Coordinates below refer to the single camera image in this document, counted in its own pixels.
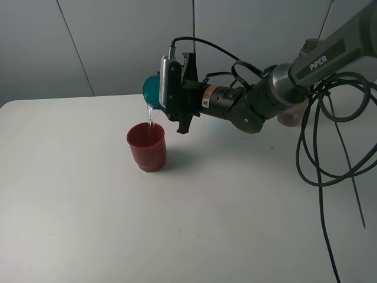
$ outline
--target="yellow warning sticker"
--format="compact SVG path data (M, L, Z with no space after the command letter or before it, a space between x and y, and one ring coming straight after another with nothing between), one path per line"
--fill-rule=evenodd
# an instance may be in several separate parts
M210 85L206 89L206 91L204 92L203 97L201 99L201 106L202 107L205 107L205 108L209 108L210 107L210 98L211 98L211 95L213 94L213 91L217 87L218 87L217 85Z

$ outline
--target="black cable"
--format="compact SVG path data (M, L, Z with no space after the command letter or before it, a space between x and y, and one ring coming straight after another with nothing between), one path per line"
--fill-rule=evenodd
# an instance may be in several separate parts
M177 37L177 38L175 38L175 39L172 40L172 42L170 44L170 47L175 47L176 46L176 42L177 41L182 41L182 40L192 40L192 41L198 41L198 42L207 44L207 45L209 45L209 46L211 46L211 47L213 47L213 48L221 51L222 53L228 55L229 57L233 58L234 60L242 62L242 64L238 63L239 65L243 65L245 67L247 65L246 68L248 68L251 72L255 73L258 77L263 78L263 76L262 76L263 71L262 70L258 69L257 67L255 67L254 65L252 65L250 63L241 61L240 58L238 58L237 56L233 55L232 53L226 51L225 49L219 47L218 45L216 45L216 44L214 44L214 43L212 43L210 41L203 40L201 38L196 38L196 37Z
M201 42L201 43L204 43L204 44L207 44L219 51L221 51L222 53L225 53L226 55L228 55L229 57L233 58L234 60L236 61L240 61L240 58L234 56L232 53L226 51L225 49L221 48L220 46L216 45L216 44L213 44L212 42L210 41L207 41L207 40L203 40L203 39L200 39L200 38L196 38L196 37L177 37L175 39L172 40L171 44L170 44L170 47L175 47L176 46L176 42L177 41L182 41L182 40L191 40L191 41L198 41L198 42Z
M354 78L354 79L346 80L346 79L343 79L342 77L351 77L351 78ZM362 100L360 106L358 107L358 109L354 113L352 113L350 116L347 116L347 117L336 117L335 116L333 103L332 103L332 100L330 98L329 90L334 88L334 87L338 87L340 85L351 85L351 86L353 86L353 87L355 87L358 90L361 90L363 92L363 100ZM357 73L352 73L352 72L334 74L334 75L331 75L330 77L328 77L327 79L323 80L310 93L308 93L309 102L308 102L308 106L307 106L305 113L303 115L303 118L302 118L301 133L300 133L300 136L299 136L299 141L297 143L297 149L296 149L297 171L299 172L300 177L306 183L313 185L313 186L317 186L319 188L319 207L320 207L320 221L321 221L321 226L322 226L322 232L323 232L323 236L325 238L326 246L327 246L327 249L328 249L328 254L329 254L331 265L332 265L332 268L333 268L333 273L334 273L336 281L338 283L340 283L340 278L339 278L338 270L336 268L336 264L335 264L335 260L334 260L334 256L333 256L333 252L332 252L332 248L331 248L331 245L330 245L330 241L329 241L329 237L328 237L328 233L327 233L327 229L326 229L326 224L325 224L325 213L324 213L324 208L323 208L323 187L324 186L330 186L330 185L333 185L335 183L339 183L346 178L351 178L353 188L354 188L354 191L355 191L356 200L357 200L357 203L358 203L358 206L359 206L360 216L361 216L361 219L362 219L363 226L365 228L365 220L364 220L364 217L363 217L363 212L362 212L362 208L361 208L359 194L358 194L358 190L357 190L357 187L356 187L355 176L361 175L361 174L371 170L373 167L375 167L377 165L377 160L376 160L371 165L369 165L367 168L360 170L360 168L368 160L370 160L371 157L376 153L377 144L367 153L366 156L364 156L360 160L360 162L356 166L352 167L350 160L349 160L348 152L347 152L347 149L346 149L346 146L345 146L345 142L344 142L343 137L342 137L340 130L339 130L338 123L351 121L351 120L354 120L357 117L359 117L361 115L361 113L364 111L364 109L366 108L366 106L368 105L370 100L372 100L377 106L377 98L375 98L371 94L371 88L373 88L374 90L377 90L377 85L368 82L362 75L357 74ZM327 108L326 108L326 106L323 102L324 96L327 96L328 99L329 99L331 113L327 110ZM307 126L307 123L308 123L308 120L309 120L309 116L310 116L310 109L311 109L311 107L313 106L313 104L316 100L318 100L318 104L317 104L317 107L316 107L315 120L314 120L314 125L313 125L313 128L314 128L313 129L313 155L314 155L314 158L313 158L311 156L310 152L309 152L309 149L308 149L308 146L307 146L307 143L306 143L305 130L306 130L306 126ZM324 171L322 168L320 168L319 157L318 157L318 146L317 146L318 120L319 120L320 111L322 111L324 113L326 118L333 121L334 124L335 124L336 131L337 131L338 136L340 138L340 142L342 144L343 151L345 153L347 163L348 163L348 168L349 168L349 171L346 172L344 175L338 176L338 175L330 174L330 173ZM307 157L309 158L310 162L316 168L317 179L318 179L317 183L308 180L305 177L305 175L303 174L303 172L300 168L299 157L300 157L301 145L303 145L305 153L306 153ZM323 183L322 182L322 176L321 176L322 174L327 175L329 177L332 177L333 180L330 181L330 182Z
M206 74L206 78L203 80L204 83L208 83L210 78L212 77L218 77L220 75L233 75L231 72L215 72L215 73L209 73Z
M229 85L229 87L232 88L237 82L238 82L237 80L232 81L232 83Z
M343 80L343 79L339 79L339 77L355 77L356 80ZM363 98L363 101L360 105L360 107L353 113L351 114L350 116L347 116L347 117L341 117L341 118L338 118L338 117L335 117L333 115L331 115L324 103L323 103L323 96L324 94L328 93L328 91L333 88L333 87L337 87L339 85L351 85L353 87L356 87L357 89L361 90L364 92L364 98ZM312 101L310 102L309 100L309 105L305 111L305 114L304 114L304 117L303 117L303 121L302 121L302 131L301 131L301 134L300 134L300 137L299 137L299 141L297 143L297 149L296 149L296 167L297 167L297 171L300 175L300 177L308 184L312 185L312 186L331 186L331 185L334 185L334 184L337 184L349 177L351 177L352 175L353 176L359 176L369 170L371 170L372 168L374 168L376 165L377 165L377 160L374 161L371 165L369 165L367 168L363 169L363 170L360 170L358 171L367 161L369 161L371 159L371 157L377 152L377 144L374 145L374 147L367 153L366 156L364 156L360 161L359 163L357 163L353 168L351 168L348 172L346 172L344 175L332 175L332 174L329 174L328 172L325 172L323 169L320 169L321 173L329 176L329 177L332 177L334 178L333 180L329 181L329 182L325 182L325 183L316 183L316 182L313 182L311 180L309 180L308 178L305 177L305 175L303 174L301 168L300 168L300 160L299 160L299 155L300 155L300 148L301 148L301 144L304 145L304 149L305 149L305 152L306 152L306 155L308 156L309 160L312 162L312 164L314 165L314 160L313 158L311 157L308 149L307 149L307 145L306 145L306 140L305 140L305 128L306 128L306 124L307 124L307 119L309 117L309 112L310 112L310 107L311 105L314 103L314 101L316 99L318 99L319 101L321 100L322 103L319 102L319 105L320 105L320 109L322 110L323 113L327 112L327 115L325 114L325 116L329 119L329 120L332 120L332 121L341 121L341 122L344 122L344 121L351 121L355 118L357 118L361 112L360 112L360 109L365 109L365 107L367 106L369 100L371 99L376 105L377 105L377 99L371 94L370 92L370 89L371 88L374 88L374 89L377 89L377 86L373 83L370 83L368 82L363 76L359 75L359 74L356 74L356 73L352 73L352 72L346 72L346 73L340 73L340 74L334 74L334 75L331 75L329 78L327 78L326 80L322 81L315 89L314 91L317 92L317 95L316 96L313 96L311 95L311 97L313 98Z
M316 114L315 114L315 122L314 122L314 129L313 129L313 151L314 151L314 158L316 163L316 171L317 171L317 178L318 183L322 183L322 177L319 170L319 158L318 158L318 147L317 147L317 133L318 133L318 119L319 119L319 112L320 112L320 105L317 105ZM336 268L334 255L332 253L332 248L328 236L328 232L326 229L325 223L325 212L323 210L323 187L320 185L318 186L319 191L319 213L320 213L320 224L322 226L323 237L325 238L326 246L328 248L328 253L330 257L331 266L336 278L336 282L340 283L340 278L338 274L338 270Z
M235 79L241 84L244 86L244 88L249 91L250 90L250 85L247 83L247 81L242 78L240 75L238 75L237 71L236 71L236 65L241 65L241 66L244 66L245 68L247 68L248 70L250 70L251 72L253 72L254 74L256 74L259 78L263 78L262 74L263 72L261 72L260 70L258 70L256 67L254 67L253 65L247 63L247 62L244 62L244 61L237 61L233 64L232 66L232 74L233 76L235 77Z
M330 107L331 107L331 113L332 113L333 116L335 116L334 106L333 106L333 104L332 104L332 100L331 100L331 97L330 97L330 96L329 96L329 102L330 102ZM345 144L345 142L344 142L344 139L343 139L343 137L342 137L342 134L340 133L340 130L339 130L339 127L338 127L338 123L337 123L337 122L334 122L334 124L335 124L336 131L337 131L337 133L338 133L338 136L339 136L340 142L342 143L343 151L344 151L345 156L346 156L346 159L347 159L348 169L351 170L352 166L351 166L351 162L350 162L350 160L349 160L349 156L348 156L348 152L347 152L346 144ZM351 180L352 180L353 190L355 191L356 201L358 202L358 207L359 207L359 212L360 212L361 221L362 221L363 226L364 226L364 229L365 229L364 214L363 214L363 210L362 210L362 208L361 208L360 198L359 198L359 193L358 193L358 189L357 189L357 187L356 187L356 181L355 181L355 177L354 177L353 174L351 174Z

